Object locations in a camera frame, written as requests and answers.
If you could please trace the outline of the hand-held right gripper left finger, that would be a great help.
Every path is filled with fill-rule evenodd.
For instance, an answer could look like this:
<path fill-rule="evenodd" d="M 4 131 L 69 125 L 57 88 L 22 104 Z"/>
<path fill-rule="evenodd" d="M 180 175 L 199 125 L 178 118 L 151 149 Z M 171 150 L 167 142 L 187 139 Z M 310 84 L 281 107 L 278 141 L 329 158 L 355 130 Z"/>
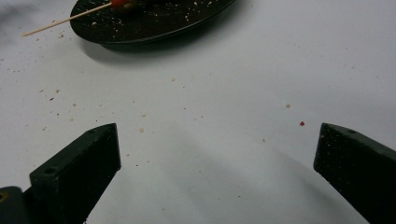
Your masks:
<path fill-rule="evenodd" d="M 121 168 L 117 125 L 88 130 L 30 173 L 50 224 L 82 224 Z"/>

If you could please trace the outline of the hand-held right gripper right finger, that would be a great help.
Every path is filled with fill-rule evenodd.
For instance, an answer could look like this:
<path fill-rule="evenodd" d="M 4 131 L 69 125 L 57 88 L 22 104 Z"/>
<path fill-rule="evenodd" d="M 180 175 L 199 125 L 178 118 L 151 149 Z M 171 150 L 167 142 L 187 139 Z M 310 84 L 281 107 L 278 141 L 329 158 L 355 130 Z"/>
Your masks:
<path fill-rule="evenodd" d="M 396 224 L 395 150 L 323 123 L 313 168 L 370 224 Z"/>

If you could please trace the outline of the wooden skewer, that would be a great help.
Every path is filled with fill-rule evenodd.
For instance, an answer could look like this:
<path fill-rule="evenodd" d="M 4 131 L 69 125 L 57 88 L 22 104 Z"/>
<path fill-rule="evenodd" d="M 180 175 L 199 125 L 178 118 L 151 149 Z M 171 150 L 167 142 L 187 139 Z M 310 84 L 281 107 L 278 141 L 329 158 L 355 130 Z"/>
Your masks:
<path fill-rule="evenodd" d="M 55 21 L 55 22 L 53 22 L 53 23 L 51 23 L 51 24 L 49 24 L 49 25 L 43 26 L 43 27 L 41 27 L 41 28 L 35 29 L 35 30 L 33 30 L 33 31 L 30 31 L 30 32 L 24 32 L 24 33 L 21 34 L 21 36 L 34 35 L 34 34 L 36 34 L 36 33 L 39 33 L 39 32 L 45 31 L 45 30 L 47 30 L 47 29 L 49 29 L 49 28 L 52 28 L 52 27 L 54 27 L 54 26 L 63 24 L 63 23 L 65 23 L 65 22 L 71 21 L 71 20 L 73 20 L 73 19 L 77 19 L 77 18 L 79 18 L 79 17 L 88 15 L 88 14 L 93 13 L 93 12 L 95 12 L 95 11 L 98 11 L 98 10 L 101 10 L 101 9 L 104 9 L 104 8 L 107 8 L 107 7 L 111 7 L 111 6 L 112 6 L 112 3 L 109 2 L 109 3 L 103 4 L 103 5 L 99 6 L 99 7 L 95 7 L 95 8 L 92 8 L 92 9 L 90 9 L 90 10 L 86 10 L 86 11 L 84 11 L 84 12 L 81 12 L 81 13 L 79 13 L 79 14 L 77 14 L 77 15 L 71 16 L 71 17 L 69 17 L 69 18 L 67 18 L 67 19 L 63 19 L 63 20 L 60 20 L 60 21 Z"/>

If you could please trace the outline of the black round plate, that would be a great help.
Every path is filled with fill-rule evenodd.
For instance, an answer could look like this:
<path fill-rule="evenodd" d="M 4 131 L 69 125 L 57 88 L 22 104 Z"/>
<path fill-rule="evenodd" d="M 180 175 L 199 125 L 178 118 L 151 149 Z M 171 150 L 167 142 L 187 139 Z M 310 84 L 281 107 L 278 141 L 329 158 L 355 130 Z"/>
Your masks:
<path fill-rule="evenodd" d="M 105 2 L 77 0 L 71 14 L 82 16 L 70 21 L 71 29 L 86 42 L 125 51 L 195 33 L 222 16 L 236 0 L 138 0 L 129 12 L 111 7 L 85 13 Z"/>

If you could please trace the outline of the red sausage slice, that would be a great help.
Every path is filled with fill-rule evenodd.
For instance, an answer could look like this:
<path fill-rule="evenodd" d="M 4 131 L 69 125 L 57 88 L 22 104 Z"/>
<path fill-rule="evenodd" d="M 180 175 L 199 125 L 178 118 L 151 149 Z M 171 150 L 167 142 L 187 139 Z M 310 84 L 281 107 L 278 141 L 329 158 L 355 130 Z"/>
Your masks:
<path fill-rule="evenodd" d="M 123 8 L 129 0 L 110 0 L 111 6 L 113 6 L 116 10 Z"/>

